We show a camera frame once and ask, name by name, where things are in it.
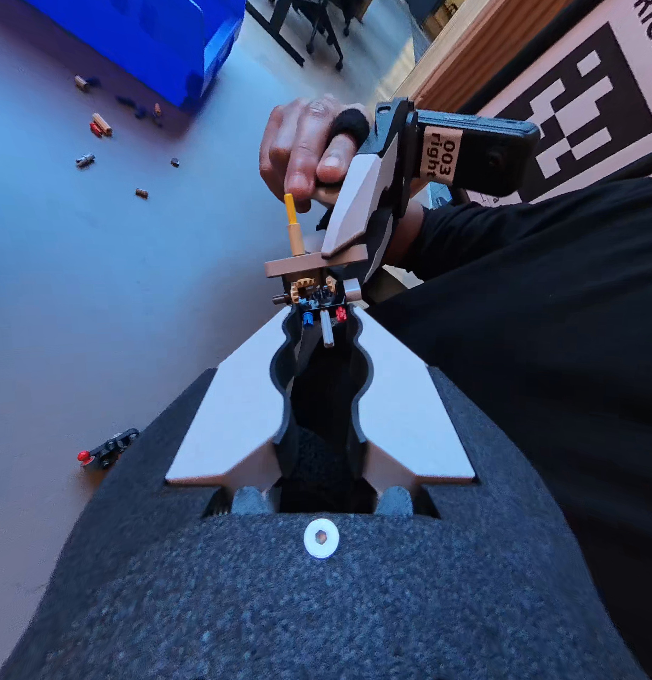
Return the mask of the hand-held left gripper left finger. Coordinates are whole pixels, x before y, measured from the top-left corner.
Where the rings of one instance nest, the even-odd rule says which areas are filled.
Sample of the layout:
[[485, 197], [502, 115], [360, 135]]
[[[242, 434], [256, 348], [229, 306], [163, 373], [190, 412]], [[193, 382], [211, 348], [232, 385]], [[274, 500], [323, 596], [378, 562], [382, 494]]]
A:
[[299, 315], [286, 307], [216, 368], [166, 473], [169, 486], [266, 493], [292, 463], [280, 453], [290, 424]]

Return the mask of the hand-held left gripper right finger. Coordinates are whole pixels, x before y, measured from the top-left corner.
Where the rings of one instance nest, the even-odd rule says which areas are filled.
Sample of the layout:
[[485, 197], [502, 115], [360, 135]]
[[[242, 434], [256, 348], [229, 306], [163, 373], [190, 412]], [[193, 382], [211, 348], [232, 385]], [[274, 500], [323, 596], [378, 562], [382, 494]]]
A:
[[353, 400], [353, 425], [364, 440], [362, 477], [381, 497], [399, 487], [475, 481], [475, 471], [433, 382], [429, 367], [356, 305], [354, 349], [365, 381]]

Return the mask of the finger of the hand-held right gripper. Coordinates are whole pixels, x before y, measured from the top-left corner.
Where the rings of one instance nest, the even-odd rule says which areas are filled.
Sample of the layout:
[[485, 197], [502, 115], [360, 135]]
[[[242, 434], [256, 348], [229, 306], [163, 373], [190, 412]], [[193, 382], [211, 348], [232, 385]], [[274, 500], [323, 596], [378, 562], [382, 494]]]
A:
[[398, 134], [382, 156], [357, 154], [344, 178], [322, 243], [321, 255], [332, 259], [358, 238], [377, 209], [383, 191], [392, 185], [398, 157]]
[[367, 259], [356, 264], [356, 278], [364, 303], [382, 303], [409, 290], [408, 285], [383, 266], [397, 224], [390, 209], [376, 209], [369, 218], [362, 240], [367, 248]]

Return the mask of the lego gear assembly yellow axle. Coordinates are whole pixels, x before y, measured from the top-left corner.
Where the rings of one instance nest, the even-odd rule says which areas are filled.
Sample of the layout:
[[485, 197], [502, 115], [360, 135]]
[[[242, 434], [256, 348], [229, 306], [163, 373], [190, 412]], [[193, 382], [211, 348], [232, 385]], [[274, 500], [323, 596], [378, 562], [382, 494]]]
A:
[[367, 246], [352, 245], [330, 259], [320, 251], [308, 252], [290, 193], [285, 194], [285, 206], [291, 256], [264, 265], [266, 277], [281, 278], [283, 284], [283, 293], [272, 301], [276, 305], [290, 305], [299, 314], [303, 329], [319, 325], [322, 343], [331, 349], [335, 345], [333, 327], [347, 321], [347, 304], [361, 298], [358, 280], [347, 283], [334, 269], [367, 262]]

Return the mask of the black lego piece red ball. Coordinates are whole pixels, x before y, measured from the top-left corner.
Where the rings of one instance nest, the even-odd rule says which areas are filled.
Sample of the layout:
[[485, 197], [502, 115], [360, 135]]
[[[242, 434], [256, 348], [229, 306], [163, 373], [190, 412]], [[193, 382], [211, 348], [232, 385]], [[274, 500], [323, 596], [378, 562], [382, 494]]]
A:
[[106, 471], [139, 436], [138, 429], [124, 430], [91, 450], [79, 452], [76, 458], [83, 467]]

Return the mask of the person's right forearm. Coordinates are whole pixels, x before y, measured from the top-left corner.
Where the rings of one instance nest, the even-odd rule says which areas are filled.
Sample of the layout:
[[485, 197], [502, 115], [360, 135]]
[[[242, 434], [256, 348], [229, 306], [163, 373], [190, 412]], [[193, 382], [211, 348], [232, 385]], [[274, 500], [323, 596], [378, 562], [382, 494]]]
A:
[[538, 203], [475, 202], [426, 208], [412, 201], [385, 252], [386, 265], [428, 281], [508, 248], [544, 249], [604, 233], [652, 229], [652, 177], [588, 186]]

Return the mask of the scattered small lego pins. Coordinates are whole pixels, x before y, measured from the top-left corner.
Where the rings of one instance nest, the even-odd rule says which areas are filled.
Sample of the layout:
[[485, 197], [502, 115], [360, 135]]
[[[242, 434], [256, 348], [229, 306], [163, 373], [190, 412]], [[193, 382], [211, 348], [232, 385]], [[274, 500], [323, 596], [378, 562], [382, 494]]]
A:
[[[76, 88], [83, 92], [89, 93], [92, 88], [99, 87], [101, 82], [98, 78], [84, 78], [81, 75], [74, 77]], [[164, 124], [164, 113], [160, 103], [155, 103], [151, 109], [144, 106], [139, 106], [133, 99], [119, 96], [115, 97], [116, 101], [124, 107], [130, 108], [138, 120], [150, 119], [159, 128]], [[93, 113], [92, 119], [89, 123], [89, 128], [92, 134], [98, 139], [111, 138], [113, 136], [113, 128], [107, 120], [99, 113]], [[81, 155], [76, 158], [75, 166], [77, 169], [86, 169], [95, 163], [96, 156], [93, 153]]]

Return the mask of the person's right hand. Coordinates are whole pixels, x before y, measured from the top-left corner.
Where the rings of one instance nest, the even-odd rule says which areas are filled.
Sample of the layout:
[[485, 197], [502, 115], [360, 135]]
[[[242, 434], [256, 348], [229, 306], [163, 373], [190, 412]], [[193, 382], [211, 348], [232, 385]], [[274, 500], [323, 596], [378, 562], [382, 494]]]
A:
[[334, 121], [348, 110], [360, 111], [371, 123], [364, 105], [345, 105], [331, 95], [297, 98], [271, 112], [260, 146], [259, 172], [277, 199], [284, 200], [287, 193], [293, 196], [300, 214], [310, 211], [313, 198], [323, 198], [317, 183], [340, 183], [356, 155], [359, 145], [352, 135], [330, 137]]

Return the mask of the black framed marker sign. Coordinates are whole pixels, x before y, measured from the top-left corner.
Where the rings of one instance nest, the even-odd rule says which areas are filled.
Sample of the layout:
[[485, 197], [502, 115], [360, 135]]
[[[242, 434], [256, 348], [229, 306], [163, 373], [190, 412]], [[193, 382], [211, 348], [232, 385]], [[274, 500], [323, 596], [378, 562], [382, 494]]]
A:
[[651, 175], [652, 1], [574, 1], [460, 113], [541, 131], [519, 191], [467, 193], [487, 207]]

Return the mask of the white-topped black desk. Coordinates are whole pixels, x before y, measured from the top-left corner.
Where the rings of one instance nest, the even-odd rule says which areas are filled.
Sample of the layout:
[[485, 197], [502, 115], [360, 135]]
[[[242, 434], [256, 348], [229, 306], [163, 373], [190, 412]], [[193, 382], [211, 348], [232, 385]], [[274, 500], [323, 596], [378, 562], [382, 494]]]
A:
[[271, 4], [273, 5], [273, 11], [269, 19], [250, 1], [245, 1], [245, 10], [299, 67], [303, 67], [304, 57], [280, 33], [288, 11], [291, 9], [292, 1], [273, 1]]

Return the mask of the black office chair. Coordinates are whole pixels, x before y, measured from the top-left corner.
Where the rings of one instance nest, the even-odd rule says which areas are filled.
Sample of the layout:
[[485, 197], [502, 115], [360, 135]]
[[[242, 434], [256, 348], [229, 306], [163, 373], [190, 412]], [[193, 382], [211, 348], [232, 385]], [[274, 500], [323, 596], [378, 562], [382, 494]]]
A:
[[336, 31], [333, 28], [328, 7], [337, 7], [343, 15], [344, 29], [343, 36], [350, 35], [350, 23], [354, 19], [359, 9], [360, 1], [292, 1], [292, 8], [307, 18], [312, 25], [312, 33], [305, 45], [309, 55], [314, 54], [314, 40], [317, 33], [325, 36], [327, 44], [333, 46], [338, 54], [338, 62], [335, 65], [336, 71], [341, 72], [344, 65], [344, 54], [339, 45]]

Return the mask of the blue plastic bin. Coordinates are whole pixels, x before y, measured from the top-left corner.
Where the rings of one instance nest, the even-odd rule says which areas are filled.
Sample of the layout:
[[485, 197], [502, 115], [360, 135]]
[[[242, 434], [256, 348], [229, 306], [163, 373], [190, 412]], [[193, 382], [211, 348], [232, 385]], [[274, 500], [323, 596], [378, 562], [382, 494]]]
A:
[[23, 37], [68, 68], [105, 78], [119, 91], [128, 78], [172, 108], [194, 114], [227, 61], [244, 1], [9, 1]]

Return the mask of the thick wooden post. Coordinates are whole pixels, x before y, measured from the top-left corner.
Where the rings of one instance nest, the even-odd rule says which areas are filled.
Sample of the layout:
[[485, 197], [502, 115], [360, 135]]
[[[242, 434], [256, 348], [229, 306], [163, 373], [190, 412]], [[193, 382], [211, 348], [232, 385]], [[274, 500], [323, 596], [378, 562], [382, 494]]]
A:
[[392, 98], [457, 112], [570, 1], [464, 1]]

